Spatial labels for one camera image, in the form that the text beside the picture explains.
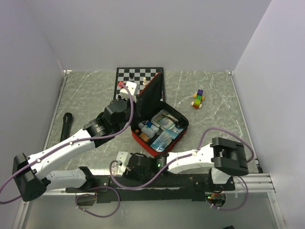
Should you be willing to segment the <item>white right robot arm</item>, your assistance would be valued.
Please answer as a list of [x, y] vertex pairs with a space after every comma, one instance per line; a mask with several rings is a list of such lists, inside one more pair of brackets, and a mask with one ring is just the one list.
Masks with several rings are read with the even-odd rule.
[[213, 190], [219, 190], [230, 177], [249, 174], [244, 145], [216, 137], [199, 150], [170, 152], [155, 157], [130, 153], [123, 176], [130, 180], [147, 182], [161, 169], [169, 174], [179, 174], [197, 168], [210, 170], [208, 185]]

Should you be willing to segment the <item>beige bandage pack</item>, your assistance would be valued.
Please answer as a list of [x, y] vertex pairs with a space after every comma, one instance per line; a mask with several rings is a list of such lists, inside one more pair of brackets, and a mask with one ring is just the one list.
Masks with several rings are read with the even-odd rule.
[[170, 119], [168, 119], [166, 117], [163, 117], [162, 114], [174, 117], [169, 112], [162, 109], [155, 116], [153, 116], [151, 120], [154, 123], [157, 123], [162, 130], [165, 130], [165, 129], [171, 130], [173, 127], [175, 127], [176, 123], [172, 122]]

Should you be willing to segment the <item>white medicine bottle green label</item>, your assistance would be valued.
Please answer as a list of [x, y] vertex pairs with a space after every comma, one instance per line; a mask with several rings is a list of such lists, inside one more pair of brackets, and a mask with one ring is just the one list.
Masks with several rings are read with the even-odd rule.
[[138, 127], [141, 129], [143, 133], [145, 133], [149, 138], [153, 138], [155, 136], [155, 131], [152, 130], [149, 126], [144, 125], [143, 123], [139, 123]]

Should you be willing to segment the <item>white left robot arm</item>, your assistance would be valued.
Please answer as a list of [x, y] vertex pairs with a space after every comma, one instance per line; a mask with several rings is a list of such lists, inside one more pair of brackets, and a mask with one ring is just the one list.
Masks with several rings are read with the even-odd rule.
[[97, 118], [57, 145], [37, 154], [14, 157], [12, 174], [23, 201], [40, 197], [55, 183], [51, 173], [67, 160], [114, 139], [140, 115], [141, 99], [114, 99]]

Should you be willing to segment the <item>clear plastic pouch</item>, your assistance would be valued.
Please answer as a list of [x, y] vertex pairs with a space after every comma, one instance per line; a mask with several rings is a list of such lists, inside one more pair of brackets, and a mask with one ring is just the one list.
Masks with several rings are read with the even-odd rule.
[[124, 164], [120, 165], [118, 162], [113, 162], [112, 164], [112, 174], [115, 177], [122, 177], [126, 170], [126, 166]]

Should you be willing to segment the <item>red black medicine case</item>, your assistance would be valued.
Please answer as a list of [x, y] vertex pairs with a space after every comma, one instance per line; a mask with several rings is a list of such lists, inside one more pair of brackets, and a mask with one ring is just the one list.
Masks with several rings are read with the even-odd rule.
[[157, 73], [140, 92], [140, 116], [133, 119], [133, 138], [150, 155], [170, 152], [186, 133], [185, 116], [165, 102], [164, 74]]

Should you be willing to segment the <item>blue wipes packet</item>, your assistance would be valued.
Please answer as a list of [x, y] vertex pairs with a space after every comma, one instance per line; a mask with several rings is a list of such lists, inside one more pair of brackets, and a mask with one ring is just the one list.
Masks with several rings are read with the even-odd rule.
[[156, 152], [163, 152], [177, 136], [178, 134], [172, 130], [164, 130], [150, 145], [150, 147]]

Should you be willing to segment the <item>small dropper bottle blue label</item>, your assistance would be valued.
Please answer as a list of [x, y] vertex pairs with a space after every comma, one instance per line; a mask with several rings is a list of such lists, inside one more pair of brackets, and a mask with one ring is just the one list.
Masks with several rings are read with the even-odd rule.
[[156, 125], [154, 125], [152, 122], [150, 121], [146, 121], [145, 124], [151, 128], [154, 132], [158, 132], [159, 131], [159, 127], [157, 127]]

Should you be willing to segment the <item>brown bottle orange cap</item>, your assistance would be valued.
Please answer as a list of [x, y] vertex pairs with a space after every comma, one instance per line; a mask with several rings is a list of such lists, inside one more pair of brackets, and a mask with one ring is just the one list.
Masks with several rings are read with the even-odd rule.
[[142, 131], [140, 131], [139, 129], [136, 129], [135, 130], [135, 133], [136, 135], [141, 139], [143, 140], [144, 142], [148, 143], [150, 141], [150, 138], [145, 134], [143, 133]]

